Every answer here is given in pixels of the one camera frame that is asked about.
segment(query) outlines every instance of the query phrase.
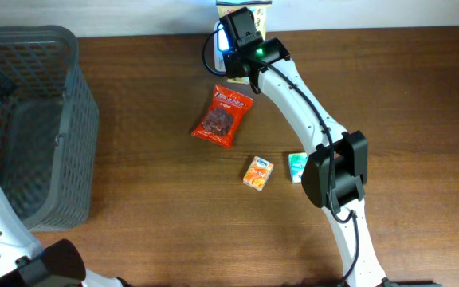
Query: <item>gray bin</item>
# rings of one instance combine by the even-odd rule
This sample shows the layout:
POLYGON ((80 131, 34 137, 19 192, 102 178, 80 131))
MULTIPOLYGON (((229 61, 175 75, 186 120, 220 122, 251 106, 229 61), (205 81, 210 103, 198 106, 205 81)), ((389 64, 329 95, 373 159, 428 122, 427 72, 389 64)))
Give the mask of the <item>gray bin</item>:
POLYGON ((32 231, 88 218, 99 111, 59 26, 0 28, 0 70, 17 90, 0 107, 0 186, 32 231))

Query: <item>red package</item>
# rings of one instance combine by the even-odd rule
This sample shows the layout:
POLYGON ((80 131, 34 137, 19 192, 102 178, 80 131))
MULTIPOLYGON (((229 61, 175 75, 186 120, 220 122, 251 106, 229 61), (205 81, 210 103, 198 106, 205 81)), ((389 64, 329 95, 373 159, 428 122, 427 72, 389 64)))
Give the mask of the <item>red package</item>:
POLYGON ((230 148, 242 117, 252 106, 250 97, 215 85, 212 105, 192 136, 230 148))

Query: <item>brown tabletop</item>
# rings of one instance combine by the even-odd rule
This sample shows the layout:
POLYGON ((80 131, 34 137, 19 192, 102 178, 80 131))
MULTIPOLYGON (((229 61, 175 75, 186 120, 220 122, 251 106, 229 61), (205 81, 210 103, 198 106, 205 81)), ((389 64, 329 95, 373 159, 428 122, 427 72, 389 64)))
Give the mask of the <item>brown tabletop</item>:
MULTIPOLYGON (((459 286, 459 27, 270 33, 349 131, 369 140, 367 224, 392 281, 459 286)), ((135 286, 265 286, 341 276, 324 213, 291 184, 300 141, 279 109, 201 63, 206 35, 80 39, 100 108, 92 207, 71 240, 135 286), (254 98, 231 149, 190 135, 214 84, 254 98), (262 192, 242 184, 258 155, 262 192)))

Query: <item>blue light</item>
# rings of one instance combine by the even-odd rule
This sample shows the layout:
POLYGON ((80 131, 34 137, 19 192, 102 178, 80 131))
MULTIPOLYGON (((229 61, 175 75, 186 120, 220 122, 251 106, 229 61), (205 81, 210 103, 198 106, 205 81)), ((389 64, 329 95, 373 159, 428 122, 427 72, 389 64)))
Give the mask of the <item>blue light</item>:
POLYGON ((230 45, 228 44, 228 38, 226 37, 226 33, 222 29, 222 24, 219 24, 217 26, 217 29, 220 29, 219 32, 217 32, 217 48, 219 51, 226 51, 227 49, 230 49, 230 45))

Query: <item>orange and white package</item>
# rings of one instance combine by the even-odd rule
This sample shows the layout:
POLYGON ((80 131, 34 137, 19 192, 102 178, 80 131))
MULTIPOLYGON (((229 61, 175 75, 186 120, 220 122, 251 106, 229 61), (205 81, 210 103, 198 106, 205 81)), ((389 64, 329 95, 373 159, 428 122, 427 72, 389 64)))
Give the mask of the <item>orange and white package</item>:
POLYGON ((258 191, 261 191, 267 183, 267 179, 269 179, 273 168, 273 163, 269 163, 268 161, 255 156, 253 162, 249 166, 249 169, 245 173, 244 183, 250 187, 256 188, 258 191))

